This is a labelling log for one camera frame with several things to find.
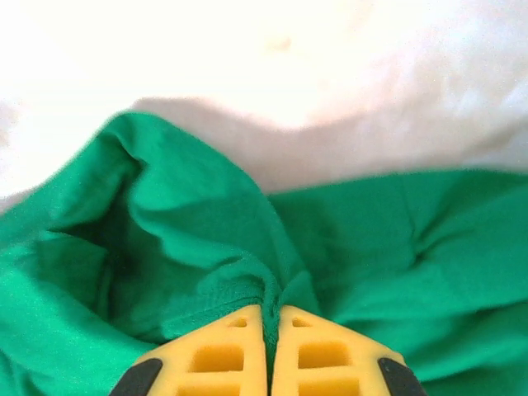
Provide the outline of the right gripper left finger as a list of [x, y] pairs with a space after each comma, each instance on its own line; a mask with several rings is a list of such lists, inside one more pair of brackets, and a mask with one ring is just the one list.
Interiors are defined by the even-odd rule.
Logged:
[[268, 396], [261, 307], [248, 305], [145, 353], [109, 396]]

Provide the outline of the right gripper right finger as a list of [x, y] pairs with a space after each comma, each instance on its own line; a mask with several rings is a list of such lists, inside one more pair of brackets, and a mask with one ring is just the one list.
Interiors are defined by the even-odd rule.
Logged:
[[280, 311], [271, 396], [428, 396], [403, 356], [296, 308]]

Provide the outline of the green t-shirt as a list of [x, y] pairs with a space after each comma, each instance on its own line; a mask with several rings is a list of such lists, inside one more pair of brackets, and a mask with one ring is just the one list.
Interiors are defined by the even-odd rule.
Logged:
[[528, 175], [393, 174], [265, 195], [118, 115], [0, 216], [0, 396], [107, 396], [157, 344], [292, 304], [403, 353], [430, 396], [528, 396]]

